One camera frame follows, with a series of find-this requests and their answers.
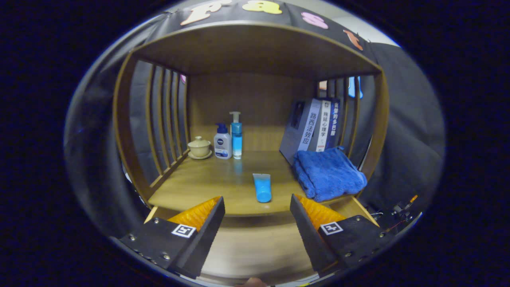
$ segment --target wooden shelf board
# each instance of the wooden shelf board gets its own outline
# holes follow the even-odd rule
[[[246,20],[184,28],[136,48],[133,55],[189,76],[248,72],[324,80],[380,72],[378,65],[333,39]]]
[[[253,173],[271,175],[270,202],[257,201]],[[280,152],[244,152],[239,160],[218,159],[214,155],[204,160],[188,157],[156,190],[149,203],[184,211],[223,196],[225,216],[265,216],[289,211],[292,194],[306,196]]]

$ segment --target folded towel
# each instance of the folded towel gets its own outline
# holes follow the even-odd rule
[[[298,151],[294,155],[293,169],[304,193],[317,202],[356,194],[367,185],[365,175],[340,147],[323,152]]]

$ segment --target pump dispenser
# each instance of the pump dispenser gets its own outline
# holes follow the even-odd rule
[[[243,153],[243,124],[239,122],[241,112],[230,112],[234,119],[230,125],[230,133],[232,136],[232,155],[235,159],[240,159]]]

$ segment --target tube cap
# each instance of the tube cap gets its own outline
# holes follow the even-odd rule
[[[218,133],[228,133],[225,124],[219,123],[216,125],[218,126],[218,129],[216,130]]]

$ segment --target cable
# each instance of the cable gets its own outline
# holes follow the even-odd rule
[[[402,222],[404,222],[404,221],[405,221],[405,220],[402,220],[401,222],[399,222],[399,223],[397,223],[397,224],[393,225],[393,227],[392,227],[392,228],[390,228],[390,229],[388,229],[388,230],[386,230],[386,232],[389,232],[390,230],[392,230],[393,228],[397,227],[397,225],[399,225],[400,223],[402,223]]]
[[[312,280],[312,279],[314,279],[317,276],[319,276],[319,274],[313,276],[312,278],[308,278],[308,279],[305,279],[305,280],[296,280],[295,282],[305,282],[305,281],[308,281],[308,280]]]

